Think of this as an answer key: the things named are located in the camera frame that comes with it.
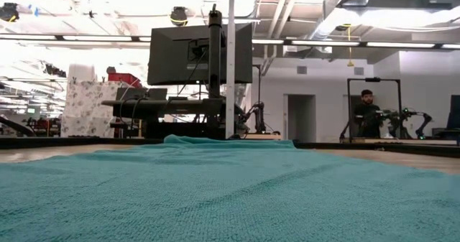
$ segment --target table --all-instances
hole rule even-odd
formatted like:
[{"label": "table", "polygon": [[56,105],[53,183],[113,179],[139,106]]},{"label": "table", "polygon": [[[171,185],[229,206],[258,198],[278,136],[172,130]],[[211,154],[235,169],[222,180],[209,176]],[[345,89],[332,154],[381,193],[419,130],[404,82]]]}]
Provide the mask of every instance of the table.
[{"label": "table", "polygon": [[[0,162],[26,162],[31,160],[47,159],[56,155],[66,156],[75,153],[94,152],[102,149],[128,149],[131,147],[133,146],[99,144],[85,146],[57,146],[39,149],[3,149],[0,150]],[[460,174],[460,159],[370,150],[322,149],[317,151],[342,157],[369,159],[388,164],[399,164],[421,169],[437,169],[438,171],[449,174]]]}]

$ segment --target doorway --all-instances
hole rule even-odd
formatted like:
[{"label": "doorway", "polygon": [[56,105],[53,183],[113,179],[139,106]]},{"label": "doorway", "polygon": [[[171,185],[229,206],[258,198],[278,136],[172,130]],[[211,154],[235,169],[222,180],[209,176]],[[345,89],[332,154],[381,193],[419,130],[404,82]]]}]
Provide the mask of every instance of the doorway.
[{"label": "doorway", "polygon": [[316,142],[314,95],[285,95],[285,119],[285,138],[299,142]]},{"label": "doorway", "polygon": [[[360,95],[351,95],[351,119],[354,119],[354,108],[359,105],[361,103],[361,96]],[[346,125],[346,123],[348,123],[348,95],[344,95],[344,99],[343,99],[343,122],[344,122],[344,127]],[[350,123],[350,126],[349,128],[351,128],[351,135],[353,137],[356,137],[358,136],[358,125],[356,123],[354,123],[354,121],[352,121]],[[346,131],[345,132],[345,137],[348,137],[349,136],[349,132]]]}]

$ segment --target fluorescent light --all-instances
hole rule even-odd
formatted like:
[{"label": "fluorescent light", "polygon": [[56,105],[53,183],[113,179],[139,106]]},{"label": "fluorescent light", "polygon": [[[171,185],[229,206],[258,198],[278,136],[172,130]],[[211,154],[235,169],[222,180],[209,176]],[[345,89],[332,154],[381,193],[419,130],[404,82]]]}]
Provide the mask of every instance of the fluorescent light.
[{"label": "fluorescent light", "polygon": [[139,37],[139,40],[141,40],[142,42],[150,42],[150,40],[152,40],[152,38],[150,38],[150,37]]},{"label": "fluorescent light", "polygon": [[56,37],[44,34],[0,34],[0,39],[56,40]]},{"label": "fluorescent light", "polygon": [[258,45],[282,45],[285,41],[276,39],[253,39],[252,43]]},{"label": "fluorescent light", "polygon": [[338,47],[355,47],[359,42],[346,41],[314,41],[314,40],[293,40],[293,45],[309,45],[309,46],[338,46]]},{"label": "fluorescent light", "polygon": [[66,40],[72,41],[106,41],[106,42],[120,42],[131,41],[131,37],[118,37],[118,36],[64,36]]},{"label": "fluorescent light", "polygon": [[396,43],[396,42],[368,42],[368,47],[390,47],[390,48],[432,48],[434,44],[421,43]]},{"label": "fluorescent light", "polygon": [[460,44],[445,44],[441,48],[443,48],[443,49],[460,49]]}]

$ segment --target man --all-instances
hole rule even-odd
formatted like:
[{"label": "man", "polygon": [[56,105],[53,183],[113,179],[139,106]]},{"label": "man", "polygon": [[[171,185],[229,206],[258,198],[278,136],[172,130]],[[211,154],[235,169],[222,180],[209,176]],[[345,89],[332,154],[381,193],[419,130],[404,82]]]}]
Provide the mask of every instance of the man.
[{"label": "man", "polygon": [[363,90],[361,92],[362,103],[354,108],[355,122],[359,125],[359,137],[380,138],[380,122],[373,121],[374,112],[380,108],[374,105],[372,91]]}]

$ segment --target teal towel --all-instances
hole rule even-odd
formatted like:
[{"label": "teal towel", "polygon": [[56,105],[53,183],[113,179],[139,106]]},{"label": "teal towel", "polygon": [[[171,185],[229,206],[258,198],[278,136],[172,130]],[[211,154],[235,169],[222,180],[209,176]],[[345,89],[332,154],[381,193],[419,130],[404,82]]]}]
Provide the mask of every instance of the teal towel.
[{"label": "teal towel", "polygon": [[458,242],[460,176],[170,136],[0,164],[0,241]]}]

